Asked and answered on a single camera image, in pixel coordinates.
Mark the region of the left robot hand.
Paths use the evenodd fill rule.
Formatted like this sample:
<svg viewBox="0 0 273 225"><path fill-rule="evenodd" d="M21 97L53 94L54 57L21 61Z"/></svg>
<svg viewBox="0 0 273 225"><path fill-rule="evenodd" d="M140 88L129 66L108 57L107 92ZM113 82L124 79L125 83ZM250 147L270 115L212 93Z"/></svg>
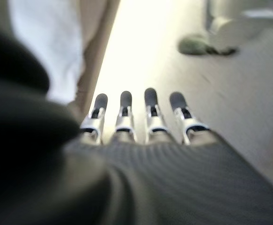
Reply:
<svg viewBox="0 0 273 225"><path fill-rule="evenodd" d="M273 185L210 130L92 145L0 30L0 225L273 225Z"/></svg>

